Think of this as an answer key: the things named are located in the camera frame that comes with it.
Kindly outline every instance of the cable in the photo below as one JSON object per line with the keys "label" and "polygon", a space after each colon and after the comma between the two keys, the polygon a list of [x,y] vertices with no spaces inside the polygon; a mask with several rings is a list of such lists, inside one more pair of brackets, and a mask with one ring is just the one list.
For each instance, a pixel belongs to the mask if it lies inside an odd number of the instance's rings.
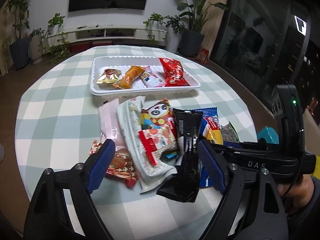
{"label": "cable", "polygon": [[288,193],[290,192],[290,190],[292,189],[293,185],[297,182],[297,179],[300,175],[300,171],[301,171],[301,167],[302,167],[302,160],[303,160],[303,154],[302,157],[299,159],[299,169],[298,172],[296,174],[296,176],[294,177],[293,182],[290,184],[290,186],[288,187],[288,189],[286,190],[286,192],[283,194],[283,196],[281,197],[282,200],[284,200],[284,198],[288,195]]}

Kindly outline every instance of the red box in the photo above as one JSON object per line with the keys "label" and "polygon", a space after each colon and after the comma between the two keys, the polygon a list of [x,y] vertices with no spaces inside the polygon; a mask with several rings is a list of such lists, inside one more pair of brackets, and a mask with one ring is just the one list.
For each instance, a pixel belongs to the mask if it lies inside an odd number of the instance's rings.
{"label": "red box", "polygon": [[76,52],[83,52],[83,51],[86,51],[87,49],[90,49],[92,47],[92,42],[89,41],[89,42],[81,42],[81,43],[77,43],[77,44],[72,44],[70,46],[71,48],[71,51],[73,53],[76,53]]}
{"label": "red box", "polygon": [[112,45],[112,41],[93,41],[92,42],[92,48],[98,47],[98,46],[107,46]]}

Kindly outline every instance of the checkered tablecloth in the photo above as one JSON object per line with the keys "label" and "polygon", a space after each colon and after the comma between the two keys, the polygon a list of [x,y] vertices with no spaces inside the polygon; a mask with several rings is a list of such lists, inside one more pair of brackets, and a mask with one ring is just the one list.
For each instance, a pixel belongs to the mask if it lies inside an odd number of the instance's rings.
{"label": "checkered tablecloth", "polygon": [[[21,97],[15,130],[15,147],[20,174],[29,198],[45,168],[70,169],[85,162],[95,139],[100,138],[98,105],[105,98],[89,92],[92,61],[100,56],[170,57],[201,83],[188,93],[147,96],[146,104],[168,98],[173,107],[196,109],[216,106],[222,125],[228,121],[241,141],[257,141],[245,103],[211,70],[170,52],[145,47],[95,47],[60,63],[43,75]],[[70,193],[65,190],[70,218],[77,232]],[[198,239],[221,199],[213,188],[199,191],[195,203],[179,203],[156,195],[140,194],[117,178],[104,178],[92,194],[93,202],[115,240]]]}

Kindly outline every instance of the red snack bag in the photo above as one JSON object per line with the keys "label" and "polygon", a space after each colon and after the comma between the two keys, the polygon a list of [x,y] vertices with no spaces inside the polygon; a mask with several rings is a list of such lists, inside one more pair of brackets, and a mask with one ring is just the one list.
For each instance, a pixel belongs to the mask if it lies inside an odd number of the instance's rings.
{"label": "red snack bag", "polygon": [[[90,149],[89,156],[93,153],[96,153],[99,148],[102,146],[97,140],[93,141],[93,145]],[[132,160],[129,156],[116,153],[113,157],[106,174],[116,176],[123,179],[123,182],[128,187],[134,187],[138,180],[138,175],[133,166]]]}
{"label": "red snack bag", "polygon": [[159,129],[141,130],[139,137],[153,166],[157,165],[157,161],[164,151],[176,148],[176,138],[169,124],[165,124]]}
{"label": "red snack bag", "polygon": [[208,62],[209,51],[207,49],[201,49],[199,54],[196,57],[196,60],[202,64],[206,64]]}
{"label": "red snack bag", "polygon": [[183,68],[178,60],[171,58],[159,58],[159,60],[163,66],[166,87],[189,86],[183,78]]}

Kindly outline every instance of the human hand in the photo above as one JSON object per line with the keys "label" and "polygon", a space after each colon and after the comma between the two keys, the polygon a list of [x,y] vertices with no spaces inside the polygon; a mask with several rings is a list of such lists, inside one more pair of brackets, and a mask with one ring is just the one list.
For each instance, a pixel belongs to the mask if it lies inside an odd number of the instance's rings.
{"label": "human hand", "polygon": [[[289,186],[289,184],[277,185],[280,196],[284,195]],[[287,214],[291,215],[298,209],[306,206],[312,198],[314,188],[315,186],[311,179],[311,175],[304,174],[303,179],[298,183],[295,183],[287,194],[288,198],[292,198],[292,206],[289,208]]]}

